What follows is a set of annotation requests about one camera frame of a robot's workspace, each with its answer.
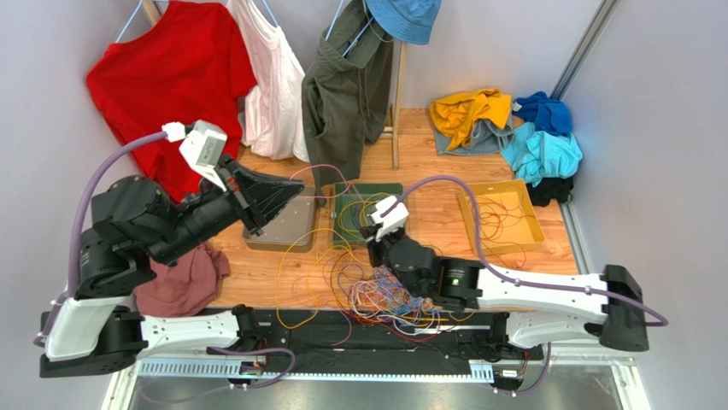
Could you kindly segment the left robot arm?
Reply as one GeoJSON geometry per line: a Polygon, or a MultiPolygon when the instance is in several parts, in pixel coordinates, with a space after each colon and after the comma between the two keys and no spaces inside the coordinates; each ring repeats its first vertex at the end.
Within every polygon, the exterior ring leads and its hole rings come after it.
{"type": "Polygon", "coordinates": [[[120,179],[89,201],[92,225],[80,236],[68,297],[42,316],[41,378],[110,374],[177,350],[262,353],[251,307],[164,319],[124,306],[155,278],[153,262],[170,266],[236,223],[260,234],[304,189],[299,179],[249,170],[229,155],[214,170],[221,184],[202,180],[182,202],[143,176],[120,179]]]}

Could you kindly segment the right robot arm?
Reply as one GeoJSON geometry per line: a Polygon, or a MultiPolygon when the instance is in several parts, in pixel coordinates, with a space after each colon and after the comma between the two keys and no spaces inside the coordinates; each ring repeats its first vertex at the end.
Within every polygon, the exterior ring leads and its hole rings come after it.
{"type": "Polygon", "coordinates": [[[450,311],[506,308],[491,321],[493,343],[531,349],[593,337],[609,349],[649,349],[643,290],[623,266],[550,277],[439,256],[402,228],[385,233],[370,225],[360,233],[371,265],[387,268],[411,296],[450,311]]]}

